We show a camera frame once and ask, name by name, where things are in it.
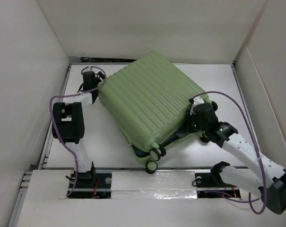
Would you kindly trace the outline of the green hard-shell suitcase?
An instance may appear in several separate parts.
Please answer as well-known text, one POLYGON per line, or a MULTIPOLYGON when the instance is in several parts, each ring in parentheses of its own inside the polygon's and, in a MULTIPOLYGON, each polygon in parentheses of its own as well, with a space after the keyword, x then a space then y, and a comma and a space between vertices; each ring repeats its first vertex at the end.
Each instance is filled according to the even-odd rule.
POLYGON ((149 174, 166 155, 166 145, 187 136, 183 126, 192 99, 211 103, 197 83, 156 51, 109 76, 98 94, 149 174))

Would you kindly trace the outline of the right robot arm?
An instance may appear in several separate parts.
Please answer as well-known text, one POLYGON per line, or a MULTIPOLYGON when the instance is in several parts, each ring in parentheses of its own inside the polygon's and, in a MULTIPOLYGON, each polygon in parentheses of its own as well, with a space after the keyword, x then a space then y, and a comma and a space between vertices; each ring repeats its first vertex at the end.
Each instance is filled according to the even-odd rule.
POLYGON ((238 186, 260 198, 275 214, 286 210, 286 169, 264 154, 257 154, 254 146, 231 124, 220 122, 211 104, 193 105, 186 114, 186 125, 192 132, 202 132, 208 141, 235 156, 249 169, 241 171, 221 161, 211 169, 213 185, 238 186))

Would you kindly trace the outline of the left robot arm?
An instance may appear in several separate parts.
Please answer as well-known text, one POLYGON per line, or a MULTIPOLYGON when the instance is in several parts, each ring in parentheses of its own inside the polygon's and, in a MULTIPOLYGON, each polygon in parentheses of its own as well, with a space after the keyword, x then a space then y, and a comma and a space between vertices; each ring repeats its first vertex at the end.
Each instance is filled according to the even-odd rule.
POLYGON ((106 73, 97 68, 85 67, 81 71, 83 82, 78 91, 72 95, 58 96, 61 102, 51 101, 52 135, 74 157, 74 173, 69 178, 74 184, 81 182, 85 187, 93 187, 97 176, 93 161, 88 157, 83 137, 85 124, 83 110, 98 98, 98 89, 107 79, 106 73))

